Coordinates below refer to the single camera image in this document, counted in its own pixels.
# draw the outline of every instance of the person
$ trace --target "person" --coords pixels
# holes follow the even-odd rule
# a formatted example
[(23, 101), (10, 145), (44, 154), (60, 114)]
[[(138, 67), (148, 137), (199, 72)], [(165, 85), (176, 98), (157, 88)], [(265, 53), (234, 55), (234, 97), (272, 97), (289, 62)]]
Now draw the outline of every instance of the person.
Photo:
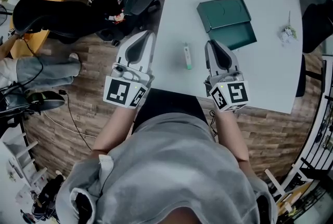
[(117, 107), (74, 165), (56, 199), (62, 224), (276, 223), (232, 112), (215, 110), (219, 143), (194, 96), (150, 89), (135, 116)]
[(34, 56), (21, 58), (8, 58), (16, 40), (22, 40), (19, 35), (14, 34), (3, 45), (0, 46), (0, 90), (11, 86), (14, 82), (27, 83), (42, 72), (29, 84), (23, 87), (23, 91), (37, 88), (51, 88), (71, 84), (81, 69), (81, 63), (76, 53), (70, 54), (66, 60), (53, 56), (41, 55), (38, 59)]
[(31, 213), (37, 221), (45, 221), (50, 217), (58, 218), (54, 201), (65, 178), (59, 170), (56, 173), (57, 177), (51, 179), (38, 196), (34, 192), (31, 193), (34, 200)]

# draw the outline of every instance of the sneaker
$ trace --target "sneaker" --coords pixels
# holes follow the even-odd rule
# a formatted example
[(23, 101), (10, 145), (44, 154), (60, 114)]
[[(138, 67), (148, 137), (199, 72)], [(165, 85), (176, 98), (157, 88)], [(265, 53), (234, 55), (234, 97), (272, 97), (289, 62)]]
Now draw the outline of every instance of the sneaker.
[(80, 59), (79, 59), (79, 55), (78, 55), (77, 53), (71, 53), (71, 54), (69, 55), (69, 57), (74, 58), (74, 59), (80, 61)]
[(56, 174), (57, 175), (62, 175), (63, 180), (66, 180), (66, 177), (59, 170), (56, 170)]

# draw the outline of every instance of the small white object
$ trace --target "small white object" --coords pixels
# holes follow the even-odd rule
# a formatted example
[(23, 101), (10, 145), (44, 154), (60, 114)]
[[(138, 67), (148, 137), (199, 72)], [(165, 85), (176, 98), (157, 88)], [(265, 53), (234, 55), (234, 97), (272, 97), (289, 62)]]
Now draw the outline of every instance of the small white object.
[(60, 170), (56, 170), (56, 175), (62, 175), (63, 180), (66, 180), (66, 177), (61, 173)]
[(19, 2), (20, 0), (8, 0), (7, 3), (9, 3), (10, 5), (17, 5), (17, 3)]
[(284, 45), (291, 44), (297, 41), (297, 39), (293, 35), (292, 30), (289, 27), (286, 27), (284, 31), (281, 32), (280, 39), (284, 43)]
[(120, 78), (121, 76), (123, 76), (123, 74), (124, 74), (123, 70), (118, 70), (118, 66), (115, 66), (114, 64), (112, 65), (111, 76), (115, 78)]
[(79, 59), (79, 55), (78, 55), (77, 53), (71, 53), (71, 54), (69, 55), (69, 57), (74, 58), (74, 59), (76, 59), (76, 60), (80, 60), (80, 59)]
[(15, 29), (10, 29), (8, 31), (8, 38), (12, 37), (15, 34)]
[(187, 46), (187, 43), (184, 46), (184, 53), (185, 53), (185, 60), (186, 60), (186, 67), (187, 69), (192, 69), (192, 62), (191, 62), (191, 55), (189, 52), (189, 47)]
[(113, 16), (115, 21), (122, 21), (124, 19), (124, 13), (120, 13), (119, 15)]
[(285, 203), (285, 209), (288, 211), (288, 213), (292, 211), (292, 207), (288, 202)]
[(273, 174), (268, 169), (265, 169), (265, 173), (269, 177), (269, 179), (271, 180), (271, 182), (274, 184), (274, 186), (277, 189), (277, 191), (281, 194), (281, 196), (284, 196), (286, 194), (286, 192), (283, 189), (283, 187), (278, 183), (278, 181), (275, 179), (275, 177), (273, 176)]
[(101, 167), (100, 181), (105, 182), (106, 178), (110, 175), (113, 170), (113, 160), (109, 155), (98, 155), (99, 163)]

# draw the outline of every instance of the chair wheel base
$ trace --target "chair wheel base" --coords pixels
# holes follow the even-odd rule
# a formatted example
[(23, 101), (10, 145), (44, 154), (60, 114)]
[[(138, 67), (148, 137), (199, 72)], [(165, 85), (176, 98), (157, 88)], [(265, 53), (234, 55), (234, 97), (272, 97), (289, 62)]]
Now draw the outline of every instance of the chair wheel base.
[(120, 41), (113, 39), (113, 40), (111, 41), (111, 44), (112, 44), (113, 46), (115, 46), (115, 47), (118, 47), (118, 46), (120, 45)]

